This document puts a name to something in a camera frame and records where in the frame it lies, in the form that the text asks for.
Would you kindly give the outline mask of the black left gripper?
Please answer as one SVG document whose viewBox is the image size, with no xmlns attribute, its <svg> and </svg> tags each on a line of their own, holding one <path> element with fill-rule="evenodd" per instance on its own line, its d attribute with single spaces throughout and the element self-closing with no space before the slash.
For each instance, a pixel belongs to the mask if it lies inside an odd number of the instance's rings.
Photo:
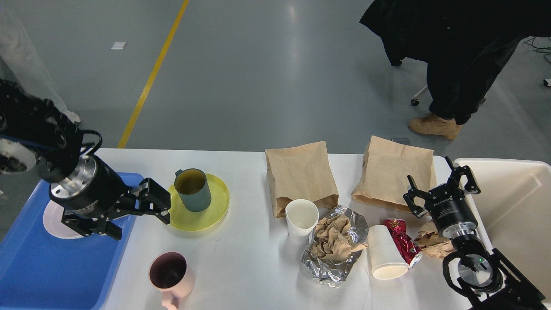
<svg viewBox="0 0 551 310">
<path fill-rule="evenodd" d="M 119 241 L 122 229 L 112 220 L 129 214 L 149 214 L 170 224 L 171 200 L 167 190 L 151 178 L 129 188 L 96 155 L 81 156 L 75 171 L 58 183 L 50 184 L 49 196 L 65 208 L 61 223 L 83 237 L 100 234 Z"/>
</svg>

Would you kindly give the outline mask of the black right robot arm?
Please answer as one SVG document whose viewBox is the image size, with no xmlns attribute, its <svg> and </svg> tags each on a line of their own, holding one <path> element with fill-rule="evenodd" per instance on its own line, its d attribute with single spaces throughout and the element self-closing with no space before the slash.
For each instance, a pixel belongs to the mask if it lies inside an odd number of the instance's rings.
<svg viewBox="0 0 551 310">
<path fill-rule="evenodd" d="M 544 310 L 545 296 L 498 249 L 487 251 L 476 234 L 478 221 L 466 196 L 481 190 L 469 166 L 454 165 L 445 184 L 427 192 L 410 187 L 404 199 L 417 218 L 432 217 L 441 237 L 451 241 L 454 252 L 443 259 L 443 277 L 453 291 L 468 298 L 473 310 Z"/>
</svg>

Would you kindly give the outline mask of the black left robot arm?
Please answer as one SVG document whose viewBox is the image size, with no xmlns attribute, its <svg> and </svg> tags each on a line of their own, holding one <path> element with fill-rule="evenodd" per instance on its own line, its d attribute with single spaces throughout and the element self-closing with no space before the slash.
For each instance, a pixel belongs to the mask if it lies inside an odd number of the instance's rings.
<svg viewBox="0 0 551 310">
<path fill-rule="evenodd" d="M 51 100 L 27 94 L 16 82 L 2 80 L 0 92 L 1 173 L 37 167 L 50 185 L 50 199 L 63 207 L 63 225 L 83 237 L 119 241 L 122 229 L 114 219 L 149 214 L 170 223 L 169 192 L 151 178 L 126 185 L 96 155 L 98 131 L 79 129 Z"/>
</svg>

